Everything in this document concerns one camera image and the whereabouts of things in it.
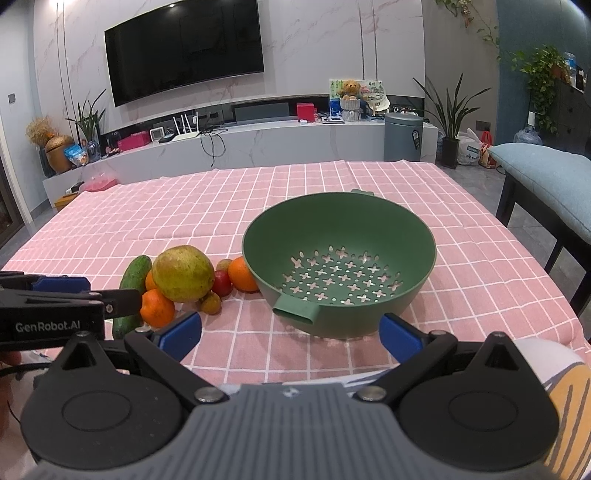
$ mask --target gray gripper base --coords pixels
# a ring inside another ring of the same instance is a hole
[[[550,480],[542,464],[476,473],[414,446],[385,405],[342,385],[244,385],[227,403],[195,408],[177,437],[116,470],[69,471],[41,462],[24,480]]]

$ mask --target green colander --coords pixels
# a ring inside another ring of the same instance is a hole
[[[282,321],[337,339],[370,335],[384,313],[402,313],[437,255],[420,218],[359,190],[273,206],[249,225],[242,252]]]

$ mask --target bench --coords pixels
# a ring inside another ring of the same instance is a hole
[[[591,161],[519,143],[497,145],[489,152],[506,172],[496,217],[507,226],[519,204],[557,240],[544,267],[547,273],[563,248],[585,269],[570,302],[580,316],[591,296]]]

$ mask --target pink container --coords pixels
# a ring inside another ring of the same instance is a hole
[[[119,181],[116,178],[111,175],[101,173],[98,177],[84,182],[80,189],[83,192],[102,192],[114,187],[117,184],[119,184]]]
[[[133,150],[134,148],[144,147],[150,143],[152,143],[150,132],[140,132],[138,134],[132,134],[123,140],[119,140],[117,146],[122,152],[124,152],[127,150]]]

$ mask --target red box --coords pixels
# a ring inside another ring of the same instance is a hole
[[[127,150],[133,150],[134,148],[144,147],[152,143],[150,132],[140,132],[138,134],[132,134],[123,140],[117,142],[119,149],[124,152]]]
[[[316,122],[316,113],[313,103],[298,103],[297,104],[297,119],[306,120],[310,123]]]

